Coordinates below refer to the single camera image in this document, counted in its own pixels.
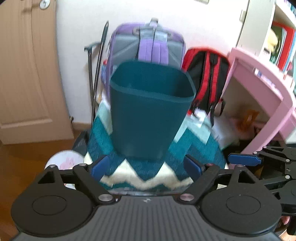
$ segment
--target teal trash can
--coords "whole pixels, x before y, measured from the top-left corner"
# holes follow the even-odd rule
[[[110,94],[115,150],[126,157],[158,160],[179,130],[196,90],[181,70],[130,61],[111,77]]]

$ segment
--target red book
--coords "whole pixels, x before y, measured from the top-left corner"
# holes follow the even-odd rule
[[[281,56],[279,58],[279,63],[278,63],[279,69],[284,70],[285,64],[288,60],[289,53],[290,53],[290,50],[292,47],[295,29],[288,27],[282,23],[278,23],[278,22],[274,22],[274,21],[272,22],[272,25],[282,27],[287,31],[287,36],[286,36],[283,50],[281,52]]]

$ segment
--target wooden door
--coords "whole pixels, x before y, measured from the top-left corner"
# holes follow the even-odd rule
[[[4,144],[72,139],[59,73],[56,2],[0,5],[0,140]]]

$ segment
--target purple and gray backpack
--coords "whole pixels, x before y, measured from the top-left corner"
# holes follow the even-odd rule
[[[101,73],[108,99],[110,77],[121,63],[137,59],[180,69],[186,48],[182,35],[162,28],[155,18],[148,24],[120,25],[113,32],[109,44],[108,61],[103,64]]]

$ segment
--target backpack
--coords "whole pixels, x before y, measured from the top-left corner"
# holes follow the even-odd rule
[[[221,104],[222,114],[225,102],[221,98],[225,86],[230,63],[226,56],[209,48],[189,49],[184,57],[182,70],[187,71],[196,88],[196,96],[191,104],[189,114],[195,109],[210,113],[211,124],[214,125],[214,110]]]
[[[148,24],[120,25],[113,32],[109,46],[109,57],[103,62],[101,71],[101,81],[108,99],[110,78],[121,63],[136,59],[180,69],[186,49],[182,35],[162,28],[155,18]]]

